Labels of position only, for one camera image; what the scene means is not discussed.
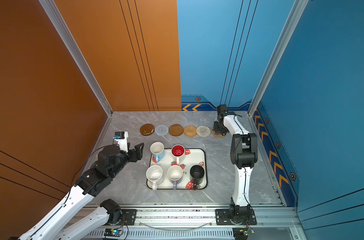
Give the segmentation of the dark scratched wooden coaster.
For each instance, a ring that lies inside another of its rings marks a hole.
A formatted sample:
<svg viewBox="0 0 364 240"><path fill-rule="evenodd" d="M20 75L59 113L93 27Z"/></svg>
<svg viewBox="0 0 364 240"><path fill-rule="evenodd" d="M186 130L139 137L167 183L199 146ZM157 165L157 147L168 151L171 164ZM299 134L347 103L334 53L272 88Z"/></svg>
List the dark scratched wooden coaster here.
<svg viewBox="0 0 364 240"><path fill-rule="evenodd" d="M144 124L140 127L140 133L143 136L150 136L155 132L155 126L153 124Z"/></svg>

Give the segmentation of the white multicolour woven rope coaster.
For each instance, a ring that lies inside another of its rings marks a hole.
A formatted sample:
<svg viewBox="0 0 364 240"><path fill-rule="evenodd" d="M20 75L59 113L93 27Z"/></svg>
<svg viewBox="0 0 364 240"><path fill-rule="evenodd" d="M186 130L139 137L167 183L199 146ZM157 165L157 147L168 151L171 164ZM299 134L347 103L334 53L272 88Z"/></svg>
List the white multicolour woven rope coaster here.
<svg viewBox="0 0 364 240"><path fill-rule="evenodd" d="M196 133L197 135L199 135L200 137L208 137L211 134L211 130L210 128L206 127L206 126L198 126L196 128Z"/></svg>

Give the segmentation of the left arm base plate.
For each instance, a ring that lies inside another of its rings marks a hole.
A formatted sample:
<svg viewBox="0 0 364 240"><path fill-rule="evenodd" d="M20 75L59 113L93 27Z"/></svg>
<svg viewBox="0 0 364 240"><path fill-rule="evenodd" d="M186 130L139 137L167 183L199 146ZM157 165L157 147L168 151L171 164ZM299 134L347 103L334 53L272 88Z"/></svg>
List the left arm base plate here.
<svg viewBox="0 0 364 240"><path fill-rule="evenodd" d="M113 213L109 214L108 220L106 223L103 223L103 226L133 226L135 224L136 217L136 209L123 209L114 211Z"/></svg>

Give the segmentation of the white mug blue handle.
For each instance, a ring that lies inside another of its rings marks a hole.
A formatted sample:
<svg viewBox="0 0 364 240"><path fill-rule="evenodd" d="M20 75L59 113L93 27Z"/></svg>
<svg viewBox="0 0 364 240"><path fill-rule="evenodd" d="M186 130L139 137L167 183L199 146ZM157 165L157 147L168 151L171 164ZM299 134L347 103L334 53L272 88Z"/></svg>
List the white mug blue handle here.
<svg viewBox="0 0 364 240"><path fill-rule="evenodd" d="M155 142L151 145L152 160L154 163L159 163L165 156L165 146L161 142Z"/></svg>

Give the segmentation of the cork paw print coaster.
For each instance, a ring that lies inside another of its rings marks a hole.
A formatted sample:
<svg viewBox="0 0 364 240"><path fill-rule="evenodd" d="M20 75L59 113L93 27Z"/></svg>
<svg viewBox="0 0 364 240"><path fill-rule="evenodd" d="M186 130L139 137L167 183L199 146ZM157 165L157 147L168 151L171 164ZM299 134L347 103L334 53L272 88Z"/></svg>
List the cork paw print coaster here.
<svg viewBox="0 0 364 240"><path fill-rule="evenodd" d="M214 131L214 129L211 129L211 134L215 137L215 138L224 138L225 135L223 135L221 132L217 133L216 131Z"/></svg>

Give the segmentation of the woven rattan round coaster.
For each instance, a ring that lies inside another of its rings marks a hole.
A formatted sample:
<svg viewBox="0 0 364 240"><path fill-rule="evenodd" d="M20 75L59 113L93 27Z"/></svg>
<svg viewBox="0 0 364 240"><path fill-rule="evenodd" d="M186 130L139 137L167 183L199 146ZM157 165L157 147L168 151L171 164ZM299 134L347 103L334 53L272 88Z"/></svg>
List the woven rattan round coaster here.
<svg viewBox="0 0 364 240"><path fill-rule="evenodd" d="M183 130L183 133L188 137L195 137L197 135L197 127L196 126L186 126Z"/></svg>

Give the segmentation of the white mug red inside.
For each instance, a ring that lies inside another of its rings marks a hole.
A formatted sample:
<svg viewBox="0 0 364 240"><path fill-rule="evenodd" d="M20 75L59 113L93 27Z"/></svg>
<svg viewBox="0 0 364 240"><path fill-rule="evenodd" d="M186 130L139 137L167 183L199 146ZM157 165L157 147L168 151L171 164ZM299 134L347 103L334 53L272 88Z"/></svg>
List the white mug red inside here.
<svg viewBox="0 0 364 240"><path fill-rule="evenodd" d="M173 146L171 153L173 155L173 160L177 165L180 165L180 163L185 159L185 148L182 145Z"/></svg>

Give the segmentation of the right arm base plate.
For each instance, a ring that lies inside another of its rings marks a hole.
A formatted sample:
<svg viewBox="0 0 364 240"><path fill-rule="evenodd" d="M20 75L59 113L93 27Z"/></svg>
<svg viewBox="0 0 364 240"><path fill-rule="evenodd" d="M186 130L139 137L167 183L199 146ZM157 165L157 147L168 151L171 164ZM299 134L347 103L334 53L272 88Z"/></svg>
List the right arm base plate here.
<svg viewBox="0 0 364 240"><path fill-rule="evenodd" d="M216 224L219 226L225 225L238 225L238 226L256 226L257 219L254 211L248 216L232 216L229 209L216 209L215 210Z"/></svg>

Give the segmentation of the grey blue rope coaster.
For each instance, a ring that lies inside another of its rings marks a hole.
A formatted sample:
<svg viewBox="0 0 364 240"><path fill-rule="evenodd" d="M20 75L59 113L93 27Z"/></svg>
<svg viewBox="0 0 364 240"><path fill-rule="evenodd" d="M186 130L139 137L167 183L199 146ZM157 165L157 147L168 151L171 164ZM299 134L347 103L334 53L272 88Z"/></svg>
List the grey blue rope coaster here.
<svg viewBox="0 0 364 240"><path fill-rule="evenodd" d="M166 136L169 133L169 127L166 125L158 125L155 128L155 133L158 136Z"/></svg>

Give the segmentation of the brown round wooden coaster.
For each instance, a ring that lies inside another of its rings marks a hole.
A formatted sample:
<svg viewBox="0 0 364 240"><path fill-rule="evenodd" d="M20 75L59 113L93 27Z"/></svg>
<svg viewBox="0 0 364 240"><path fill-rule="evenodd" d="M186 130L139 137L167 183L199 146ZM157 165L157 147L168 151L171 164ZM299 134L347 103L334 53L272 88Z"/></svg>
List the brown round wooden coaster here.
<svg viewBox="0 0 364 240"><path fill-rule="evenodd" d="M184 132L184 127L180 124L174 124L169 127L169 133L174 137L182 135L183 132Z"/></svg>

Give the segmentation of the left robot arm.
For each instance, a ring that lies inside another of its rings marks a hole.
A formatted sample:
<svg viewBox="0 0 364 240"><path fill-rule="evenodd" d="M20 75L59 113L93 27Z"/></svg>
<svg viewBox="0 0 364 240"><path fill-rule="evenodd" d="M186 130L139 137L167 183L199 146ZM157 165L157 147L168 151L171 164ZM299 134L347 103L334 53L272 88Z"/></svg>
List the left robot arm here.
<svg viewBox="0 0 364 240"><path fill-rule="evenodd" d="M127 163L135 163L142 159L144 146L145 144L141 143L128 151L121 150L118 144L102 147L98 153L98 160L78 178L69 193L57 205L29 231L10 239L53 239L81 208L113 181Z"/></svg>

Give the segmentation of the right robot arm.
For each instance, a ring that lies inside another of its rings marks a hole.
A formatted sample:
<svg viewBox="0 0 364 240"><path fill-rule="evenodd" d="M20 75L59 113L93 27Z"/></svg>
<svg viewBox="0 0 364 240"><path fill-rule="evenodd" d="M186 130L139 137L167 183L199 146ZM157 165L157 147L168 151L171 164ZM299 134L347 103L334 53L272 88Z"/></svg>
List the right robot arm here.
<svg viewBox="0 0 364 240"><path fill-rule="evenodd" d="M235 167L234 192L229 205L229 218L235 225L256 225L256 216L250 204L249 188L252 170L258 161L257 136L246 130L238 120L239 115L226 105L217 107L213 124L215 134L231 134L230 160Z"/></svg>

